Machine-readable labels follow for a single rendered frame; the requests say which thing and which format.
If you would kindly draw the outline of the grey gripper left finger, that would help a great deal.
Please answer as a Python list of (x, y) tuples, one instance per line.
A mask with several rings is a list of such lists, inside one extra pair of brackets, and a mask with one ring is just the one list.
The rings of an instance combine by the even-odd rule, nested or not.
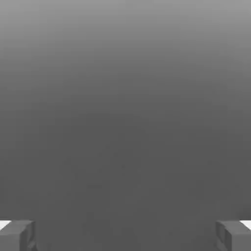
[(37, 251), (36, 222), (0, 220), (0, 251)]

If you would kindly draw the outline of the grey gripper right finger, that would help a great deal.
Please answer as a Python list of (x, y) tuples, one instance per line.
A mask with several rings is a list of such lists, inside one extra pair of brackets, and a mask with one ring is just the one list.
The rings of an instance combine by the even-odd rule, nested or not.
[(217, 221), (218, 251), (251, 251), (251, 220)]

